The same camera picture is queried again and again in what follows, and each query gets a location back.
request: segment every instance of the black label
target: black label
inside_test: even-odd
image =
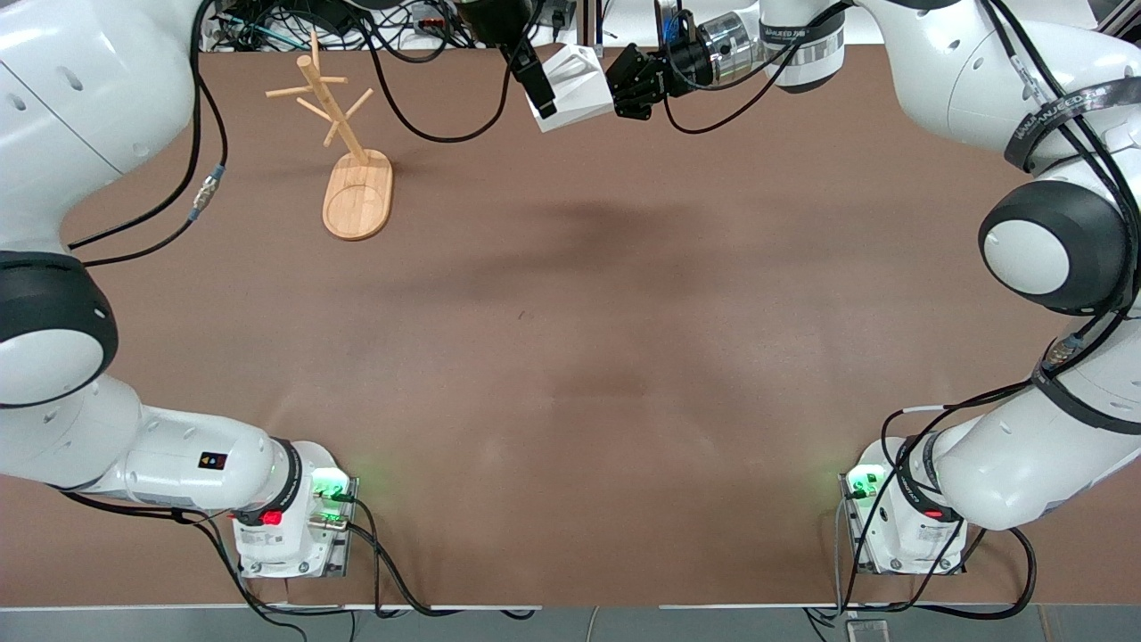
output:
[[[226,468],[226,456],[221,453],[203,453],[199,456],[199,468],[220,471]]]

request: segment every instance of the wooden post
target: wooden post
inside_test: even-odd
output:
[[[301,73],[305,79],[309,81],[309,87],[313,88],[314,96],[321,103],[321,106],[325,108],[325,113],[333,119],[337,123],[338,133],[345,140],[345,145],[348,146],[349,152],[353,157],[356,159],[357,163],[361,165],[369,164],[369,155],[364,153],[364,147],[361,146],[361,141],[356,139],[356,133],[349,128],[348,120],[345,117],[345,112],[341,111],[341,106],[337,104],[337,99],[333,95],[329,92],[329,88],[321,81],[321,70],[318,70],[313,64],[313,58],[309,56],[300,56],[297,59],[297,66],[301,68]]]

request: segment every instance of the brown table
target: brown table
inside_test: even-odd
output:
[[[364,54],[323,63],[350,78],[342,99],[375,82]],[[475,52],[388,65],[410,117],[439,133],[492,113],[501,68]],[[293,58],[207,56],[203,73],[230,169],[183,238],[95,271],[120,319],[111,372],[149,405],[329,447],[428,602],[826,602],[835,476],[882,418],[1017,381],[1062,324],[976,249],[1023,177],[911,123],[881,48],[702,137],[664,114],[540,135],[512,87],[486,136],[443,146],[378,96],[354,123],[393,159],[397,192],[359,243],[321,222],[342,153],[321,147],[326,125],[261,97],[297,84]],[[709,122],[746,94],[680,100],[678,117]],[[215,149],[211,136],[208,162]],[[184,138],[83,203],[65,236],[157,201],[185,153]],[[98,254],[164,235],[184,208]],[[1139,482],[1132,468],[1026,529],[1036,600],[1141,603],[1123,528]],[[237,601],[191,529],[10,479],[0,501],[0,604]],[[369,602],[354,555],[348,579],[262,594]],[[1022,572],[1000,534],[928,595],[1012,600]],[[912,585],[865,578],[859,596]]]

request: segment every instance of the gray floor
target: gray floor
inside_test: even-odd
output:
[[[466,612],[430,619],[410,613],[394,620],[359,615],[357,642],[578,642],[590,609],[545,609],[528,621],[497,612]],[[887,616],[896,642],[1134,642],[1141,639],[1138,607],[1031,607],[997,623],[965,621],[914,611]],[[311,642],[347,641],[348,616],[290,618]],[[843,642],[843,631],[825,631]],[[301,637],[272,627],[244,609],[82,610],[0,612],[2,642],[294,642]],[[796,609],[658,610],[601,609],[592,642],[814,642]]]

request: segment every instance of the table surface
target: table surface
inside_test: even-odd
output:
[[[322,60],[349,76],[342,100],[375,83],[366,54]],[[429,603],[828,602],[835,476],[882,418],[1021,379],[1063,323],[977,254],[979,221],[1023,176],[909,122],[881,48],[701,137],[661,113],[540,135],[512,86],[502,122],[443,146],[377,96],[354,124],[391,157],[395,203],[356,243],[321,221],[342,153],[321,146],[327,125],[261,96],[297,83],[293,57],[202,68],[229,170],[178,242],[94,270],[120,323],[111,373],[146,404],[326,446]],[[502,60],[388,70],[415,123],[455,135],[493,112]],[[675,111],[706,123],[747,94]],[[82,203],[65,237],[157,201],[186,145]],[[161,237],[185,206],[83,255]],[[1141,602],[1139,482],[1128,469],[1026,529],[1037,601]],[[238,601],[192,529],[11,479],[0,502],[2,606]],[[260,591],[365,603],[370,567],[355,545],[346,579]],[[1022,574],[997,534],[928,596],[1009,601]],[[914,584],[861,578],[858,595]]]

